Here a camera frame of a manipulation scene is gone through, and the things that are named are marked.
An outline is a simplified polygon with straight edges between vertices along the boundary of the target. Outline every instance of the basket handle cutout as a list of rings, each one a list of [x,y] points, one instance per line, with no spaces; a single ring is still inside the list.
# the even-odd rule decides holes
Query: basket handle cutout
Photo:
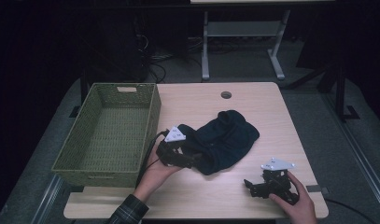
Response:
[[[136,87],[117,87],[119,92],[137,92]]]
[[[114,179],[114,176],[108,176],[108,175],[88,175],[88,179]]]

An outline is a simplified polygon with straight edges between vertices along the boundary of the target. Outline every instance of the gray floor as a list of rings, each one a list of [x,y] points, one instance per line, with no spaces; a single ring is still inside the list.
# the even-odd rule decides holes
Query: gray floor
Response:
[[[295,66],[303,43],[284,41],[278,58],[287,77],[284,81],[278,81],[266,52],[272,43],[273,39],[237,40],[233,45],[235,51],[210,54],[211,78],[208,82],[272,81],[279,86],[285,86],[312,71]],[[199,52],[191,54],[191,59],[186,61],[170,59],[158,63],[166,70],[164,82],[201,82],[201,66],[195,61],[201,61]],[[162,75],[161,68],[152,68],[157,74]],[[146,80],[154,81],[152,76]],[[380,179],[380,121],[367,106],[359,89],[347,81],[345,104],[354,106],[360,119],[342,123],[331,111],[334,91],[329,94],[318,93],[318,82],[319,77],[306,82],[296,90],[282,91],[317,182],[326,190],[325,198],[354,207],[376,223],[380,223],[380,198],[375,196],[375,184],[370,184],[370,179],[365,175],[364,161],[356,157],[356,149],[360,149]],[[44,210],[38,210],[41,203],[48,204],[43,201],[43,196],[53,178],[50,168],[74,122],[69,116],[73,108],[80,104],[79,93],[77,81],[63,98],[21,179],[7,200],[0,215],[0,224],[37,223],[33,222],[35,214],[41,217],[38,223],[103,222],[69,220],[63,216],[64,204],[71,190],[71,186],[65,182],[56,195],[46,197],[54,199],[51,207],[42,206]],[[370,223],[341,205],[327,204],[330,214],[319,223]]]

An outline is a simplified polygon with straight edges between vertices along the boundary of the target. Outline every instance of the grommet hole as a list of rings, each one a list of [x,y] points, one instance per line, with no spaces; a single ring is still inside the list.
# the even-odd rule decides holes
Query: grommet hole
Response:
[[[224,91],[221,93],[221,97],[224,99],[230,99],[232,97],[232,94],[228,91]]]

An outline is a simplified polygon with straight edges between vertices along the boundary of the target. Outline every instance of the table leg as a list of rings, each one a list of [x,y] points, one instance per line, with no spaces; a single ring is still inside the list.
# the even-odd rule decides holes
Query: table leg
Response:
[[[282,21],[280,22],[280,25],[277,31],[274,48],[268,49],[269,58],[271,59],[272,66],[274,67],[274,72],[276,73],[277,79],[279,80],[285,79],[285,75],[283,74],[282,67],[280,66],[280,63],[277,60],[276,56],[277,56],[277,51],[279,50],[279,47],[280,47],[280,43],[282,42],[283,34],[285,33],[286,24],[289,19],[289,13],[290,13],[290,10],[286,10],[283,15]]]
[[[209,59],[207,58],[207,11],[204,13],[204,52],[202,53],[202,80],[208,80]]]

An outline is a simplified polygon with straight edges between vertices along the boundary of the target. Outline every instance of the metal frame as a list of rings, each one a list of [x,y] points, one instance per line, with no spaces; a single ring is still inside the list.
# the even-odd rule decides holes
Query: metal frame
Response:
[[[204,13],[204,50],[202,52],[202,80],[210,79],[207,57],[207,38],[209,36],[275,36],[272,49],[268,49],[277,79],[285,79],[277,52],[285,33],[290,10],[285,10],[281,21],[209,21],[208,12]]]

